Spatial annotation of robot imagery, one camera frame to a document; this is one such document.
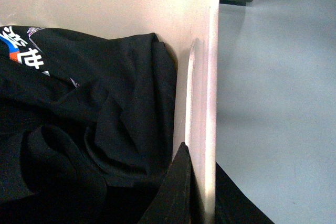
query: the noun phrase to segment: gray floor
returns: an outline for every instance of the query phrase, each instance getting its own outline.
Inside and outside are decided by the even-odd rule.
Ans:
[[[336,223],[336,0],[220,5],[217,161],[276,224]]]

